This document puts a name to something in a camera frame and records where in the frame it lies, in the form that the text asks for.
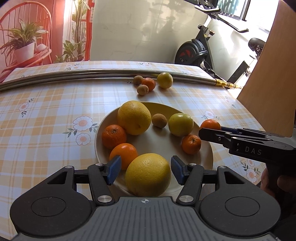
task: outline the plaid tablecloth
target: plaid tablecloth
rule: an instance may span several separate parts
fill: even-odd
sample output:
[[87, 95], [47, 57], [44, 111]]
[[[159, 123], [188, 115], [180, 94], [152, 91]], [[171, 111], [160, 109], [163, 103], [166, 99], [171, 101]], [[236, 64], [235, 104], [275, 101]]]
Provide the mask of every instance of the plaid tablecloth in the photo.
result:
[[[77, 68], [133, 68], [183, 72], [207, 76], [193, 66], [129, 62], [80, 62], [16, 69], [6, 79]], [[127, 80], [58, 83], [15, 89], [0, 94], [0, 236], [16, 231], [9, 217], [12, 202], [60, 168], [85, 169], [96, 163], [94, 136], [110, 111], [128, 100], [150, 101], [190, 114], [197, 124], [215, 119], [222, 126], [263, 130], [255, 118], [222, 87], [175, 82], [144, 97]], [[81, 120], [87, 124], [79, 125]], [[214, 167], [226, 165], [254, 184], [265, 165], [232, 156], [213, 144]], [[79, 192], [91, 198], [86, 184]]]

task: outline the plate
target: plate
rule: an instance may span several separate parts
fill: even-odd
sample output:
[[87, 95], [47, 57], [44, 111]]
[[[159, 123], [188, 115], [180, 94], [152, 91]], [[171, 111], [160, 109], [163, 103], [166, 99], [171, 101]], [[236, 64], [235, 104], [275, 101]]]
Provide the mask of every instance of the plate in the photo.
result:
[[[167, 120], [173, 114], [182, 113], [181, 111], [174, 109], [170, 106], [153, 103], [142, 102], [150, 111], [151, 116], [160, 113], [163, 114]], [[102, 132], [104, 129], [112, 124], [117, 124], [117, 112], [118, 109], [111, 111], [100, 123], [95, 136], [95, 153], [99, 163], [106, 164], [109, 161], [110, 150], [105, 148], [102, 144]], [[191, 134], [198, 135], [199, 126], [194, 122], [193, 131]], [[160, 129], [150, 124], [150, 127], [143, 134], [138, 136], [127, 135], [127, 143], [136, 147], [139, 155], [145, 153], [157, 153], [163, 156], [170, 165], [171, 157], [177, 155], [185, 164], [196, 163], [202, 165], [205, 169], [211, 170], [213, 168], [213, 151], [211, 145], [207, 141], [202, 141], [201, 149], [196, 155], [186, 154], [181, 147], [181, 137], [172, 135], [169, 131], [168, 125], [165, 128]], [[179, 185], [173, 173], [171, 182], [167, 190], [161, 196], [172, 196], [174, 200], [178, 197], [183, 186]], [[125, 171], [120, 171], [117, 176], [114, 186], [110, 186], [111, 193], [115, 198], [120, 196], [132, 196], [129, 193], [125, 185]]]

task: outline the silver bolt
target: silver bolt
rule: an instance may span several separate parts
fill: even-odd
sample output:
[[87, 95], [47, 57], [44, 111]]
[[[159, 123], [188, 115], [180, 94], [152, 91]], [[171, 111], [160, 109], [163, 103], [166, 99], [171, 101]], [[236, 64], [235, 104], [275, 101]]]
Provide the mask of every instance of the silver bolt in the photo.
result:
[[107, 202], [111, 202], [112, 201], [112, 197], [108, 196], [108, 195], [102, 195], [98, 197], [98, 201], [99, 202], [103, 202], [103, 203], [107, 203]]
[[194, 198], [192, 196], [189, 196], [189, 195], [183, 195], [183, 196], [179, 197], [179, 200], [181, 202], [192, 202], [193, 199]]

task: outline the white flower pot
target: white flower pot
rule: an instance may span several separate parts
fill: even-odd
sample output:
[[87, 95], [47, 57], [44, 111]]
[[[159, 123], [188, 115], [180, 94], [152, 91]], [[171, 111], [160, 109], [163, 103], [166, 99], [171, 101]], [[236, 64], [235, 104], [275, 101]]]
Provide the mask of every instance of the white flower pot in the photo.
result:
[[25, 47], [22, 47], [20, 49], [16, 49], [14, 51], [15, 59], [18, 64], [26, 61], [27, 59], [30, 59], [34, 56], [34, 46], [35, 43], [30, 43], [26, 45]]

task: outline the white wall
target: white wall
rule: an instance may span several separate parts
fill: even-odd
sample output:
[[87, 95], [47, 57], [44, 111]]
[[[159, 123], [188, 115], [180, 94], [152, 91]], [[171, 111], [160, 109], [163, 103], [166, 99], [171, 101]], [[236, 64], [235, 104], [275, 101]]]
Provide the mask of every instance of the white wall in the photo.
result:
[[96, 0], [90, 60], [173, 63], [206, 18], [184, 0]]
[[246, 61], [249, 65], [251, 64], [253, 58], [250, 57], [250, 54], [254, 57], [256, 56], [255, 52], [248, 47], [248, 41], [251, 38], [259, 38], [266, 41], [268, 34], [259, 30], [257, 26], [250, 22], [226, 16], [221, 17], [239, 29], [249, 29], [249, 32], [241, 34], [225, 23], [215, 19], [212, 19], [208, 25], [209, 29], [215, 32], [215, 35], [208, 41], [215, 72], [225, 80], [228, 80], [243, 61]]

